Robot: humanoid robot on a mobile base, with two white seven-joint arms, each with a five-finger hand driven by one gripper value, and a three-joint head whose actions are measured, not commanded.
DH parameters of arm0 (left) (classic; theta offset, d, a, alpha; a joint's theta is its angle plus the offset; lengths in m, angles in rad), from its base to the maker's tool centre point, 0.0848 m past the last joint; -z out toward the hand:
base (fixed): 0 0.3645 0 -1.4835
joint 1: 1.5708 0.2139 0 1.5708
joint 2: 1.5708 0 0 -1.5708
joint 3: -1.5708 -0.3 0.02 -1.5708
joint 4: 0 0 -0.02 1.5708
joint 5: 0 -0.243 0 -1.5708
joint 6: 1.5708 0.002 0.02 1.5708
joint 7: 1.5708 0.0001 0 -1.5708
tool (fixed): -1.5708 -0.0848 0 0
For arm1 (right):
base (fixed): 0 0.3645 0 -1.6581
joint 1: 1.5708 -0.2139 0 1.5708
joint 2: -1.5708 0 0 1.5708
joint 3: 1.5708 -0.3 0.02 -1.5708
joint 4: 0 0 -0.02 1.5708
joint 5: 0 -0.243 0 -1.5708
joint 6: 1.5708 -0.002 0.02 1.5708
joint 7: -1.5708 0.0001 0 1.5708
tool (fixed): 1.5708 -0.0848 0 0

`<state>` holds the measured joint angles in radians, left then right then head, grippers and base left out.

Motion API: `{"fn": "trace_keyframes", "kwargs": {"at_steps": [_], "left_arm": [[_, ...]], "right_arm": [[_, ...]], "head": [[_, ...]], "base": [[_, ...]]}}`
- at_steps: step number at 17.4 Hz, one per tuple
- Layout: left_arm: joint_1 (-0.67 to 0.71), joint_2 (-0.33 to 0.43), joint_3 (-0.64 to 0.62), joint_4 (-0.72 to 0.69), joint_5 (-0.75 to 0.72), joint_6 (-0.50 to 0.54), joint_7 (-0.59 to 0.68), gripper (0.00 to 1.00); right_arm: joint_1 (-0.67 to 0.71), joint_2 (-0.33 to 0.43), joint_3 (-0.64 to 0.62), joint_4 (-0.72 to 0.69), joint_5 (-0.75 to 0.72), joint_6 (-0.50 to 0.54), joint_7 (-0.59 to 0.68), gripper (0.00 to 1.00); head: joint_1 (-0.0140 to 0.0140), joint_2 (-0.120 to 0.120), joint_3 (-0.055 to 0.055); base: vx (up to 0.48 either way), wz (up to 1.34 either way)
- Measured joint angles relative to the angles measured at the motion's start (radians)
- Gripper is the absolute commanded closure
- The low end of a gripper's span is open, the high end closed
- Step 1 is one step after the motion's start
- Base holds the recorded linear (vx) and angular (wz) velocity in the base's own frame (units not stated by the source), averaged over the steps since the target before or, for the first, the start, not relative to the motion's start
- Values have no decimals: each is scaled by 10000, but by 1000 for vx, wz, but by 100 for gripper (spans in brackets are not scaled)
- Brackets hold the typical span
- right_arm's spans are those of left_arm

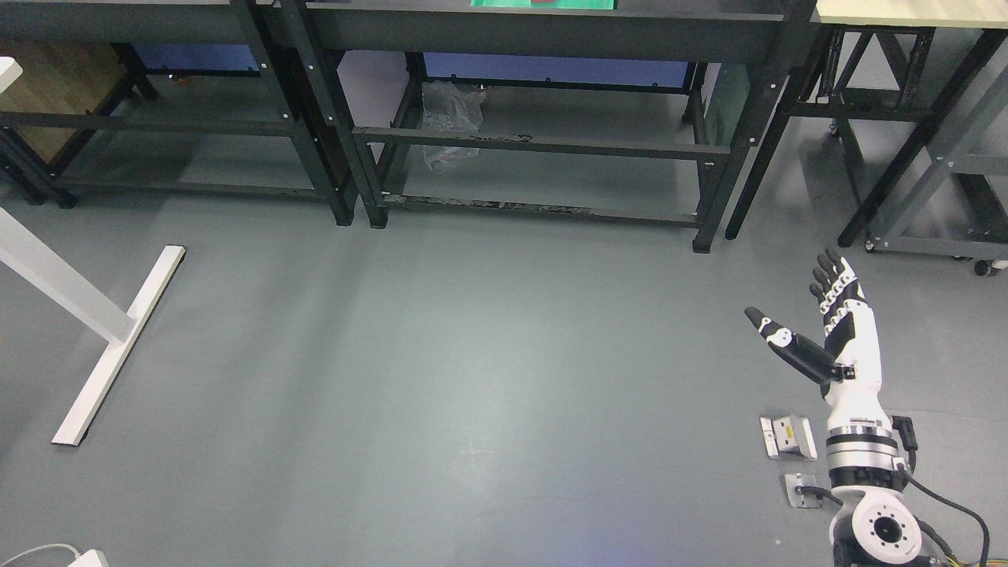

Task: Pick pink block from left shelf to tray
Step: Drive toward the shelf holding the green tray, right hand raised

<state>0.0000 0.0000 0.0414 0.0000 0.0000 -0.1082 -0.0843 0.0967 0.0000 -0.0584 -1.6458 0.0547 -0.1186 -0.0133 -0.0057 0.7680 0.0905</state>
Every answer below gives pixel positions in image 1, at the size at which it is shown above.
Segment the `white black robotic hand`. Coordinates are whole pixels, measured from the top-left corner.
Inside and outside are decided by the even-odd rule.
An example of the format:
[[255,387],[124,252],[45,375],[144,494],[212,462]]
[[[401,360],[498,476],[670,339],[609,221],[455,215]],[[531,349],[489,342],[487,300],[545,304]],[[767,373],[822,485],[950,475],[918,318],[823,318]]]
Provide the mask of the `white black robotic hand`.
[[853,266],[836,249],[825,249],[817,256],[810,293],[822,318],[822,344],[755,306],[744,313],[778,358],[818,385],[829,406],[828,428],[892,431],[892,420],[879,400],[882,366],[874,309]]

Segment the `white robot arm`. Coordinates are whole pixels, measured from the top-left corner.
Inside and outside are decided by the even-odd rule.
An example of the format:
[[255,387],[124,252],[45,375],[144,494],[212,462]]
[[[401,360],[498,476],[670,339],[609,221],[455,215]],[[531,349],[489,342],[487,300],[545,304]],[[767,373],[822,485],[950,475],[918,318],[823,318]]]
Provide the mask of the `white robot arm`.
[[903,500],[905,459],[888,428],[848,424],[827,437],[828,476],[841,507],[829,524],[836,566],[907,566],[921,560],[921,526]]

